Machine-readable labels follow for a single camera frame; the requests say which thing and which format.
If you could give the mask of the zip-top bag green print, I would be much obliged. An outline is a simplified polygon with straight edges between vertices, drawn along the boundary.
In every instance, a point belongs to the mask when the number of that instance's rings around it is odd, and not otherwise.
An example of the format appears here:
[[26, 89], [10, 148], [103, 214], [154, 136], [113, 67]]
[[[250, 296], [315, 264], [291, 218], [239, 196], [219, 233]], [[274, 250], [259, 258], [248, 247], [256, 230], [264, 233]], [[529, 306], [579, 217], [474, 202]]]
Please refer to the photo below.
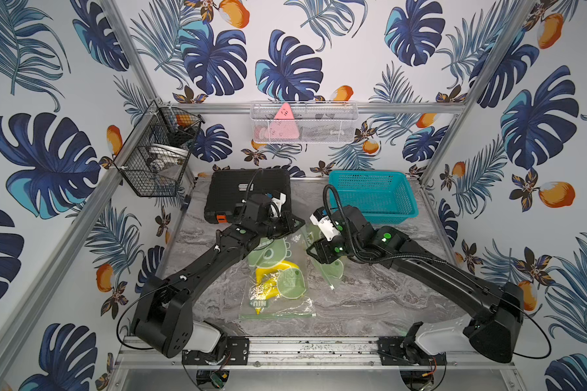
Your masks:
[[308, 259], [314, 270], [322, 277], [331, 291], [334, 291], [342, 282], [345, 266], [340, 257], [331, 257], [331, 264], [319, 264], [307, 255], [306, 249], [318, 240], [326, 240], [321, 231], [315, 226], [304, 226], [299, 232], [302, 254]]

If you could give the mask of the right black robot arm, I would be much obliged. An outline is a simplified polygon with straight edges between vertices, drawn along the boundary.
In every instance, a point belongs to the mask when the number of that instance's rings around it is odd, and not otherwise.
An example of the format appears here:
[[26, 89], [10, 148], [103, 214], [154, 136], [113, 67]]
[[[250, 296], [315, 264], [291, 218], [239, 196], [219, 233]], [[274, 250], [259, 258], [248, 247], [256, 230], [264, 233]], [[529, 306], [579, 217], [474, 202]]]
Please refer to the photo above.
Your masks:
[[438, 324], [414, 324], [408, 341], [428, 355], [472, 348], [497, 363], [510, 363], [523, 325], [523, 290], [514, 283], [491, 283], [428, 252], [391, 226], [375, 228], [356, 207], [310, 217], [321, 238], [308, 255], [329, 264], [349, 257], [405, 274], [446, 297], [465, 316]]

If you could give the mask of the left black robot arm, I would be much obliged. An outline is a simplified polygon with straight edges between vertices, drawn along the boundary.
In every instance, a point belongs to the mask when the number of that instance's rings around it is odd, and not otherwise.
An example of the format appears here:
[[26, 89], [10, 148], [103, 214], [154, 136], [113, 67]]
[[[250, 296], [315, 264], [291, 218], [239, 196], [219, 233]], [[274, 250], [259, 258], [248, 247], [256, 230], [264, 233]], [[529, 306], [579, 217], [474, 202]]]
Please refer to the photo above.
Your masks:
[[259, 247], [262, 239], [282, 239], [304, 225], [292, 212], [285, 192], [252, 194], [241, 217], [223, 231], [215, 244], [187, 267], [164, 279], [148, 278], [135, 302], [130, 333], [166, 358], [174, 358], [197, 340], [193, 306], [220, 275]]

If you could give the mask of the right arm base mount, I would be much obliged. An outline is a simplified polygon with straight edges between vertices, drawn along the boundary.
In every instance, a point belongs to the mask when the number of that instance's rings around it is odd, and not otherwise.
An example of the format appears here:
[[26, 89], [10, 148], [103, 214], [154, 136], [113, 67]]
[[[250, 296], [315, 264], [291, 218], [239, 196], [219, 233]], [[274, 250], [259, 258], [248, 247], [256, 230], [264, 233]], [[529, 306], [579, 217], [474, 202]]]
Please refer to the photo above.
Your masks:
[[380, 337], [377, 352], [383, 366], [445, 366], [445, 353], [429, 355], [407, 337]]

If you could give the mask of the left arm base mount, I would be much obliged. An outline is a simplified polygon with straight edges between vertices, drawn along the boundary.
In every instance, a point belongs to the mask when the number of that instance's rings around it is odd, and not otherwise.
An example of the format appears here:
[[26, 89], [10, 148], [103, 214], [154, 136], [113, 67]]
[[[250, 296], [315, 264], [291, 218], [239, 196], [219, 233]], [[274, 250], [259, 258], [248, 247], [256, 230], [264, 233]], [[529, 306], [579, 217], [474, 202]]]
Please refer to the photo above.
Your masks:
[[250, 340], [247, 337], [223, 335], [208, 353], [198, 350], [184, 350], [182, 364], [185, 366], [246, 366]]

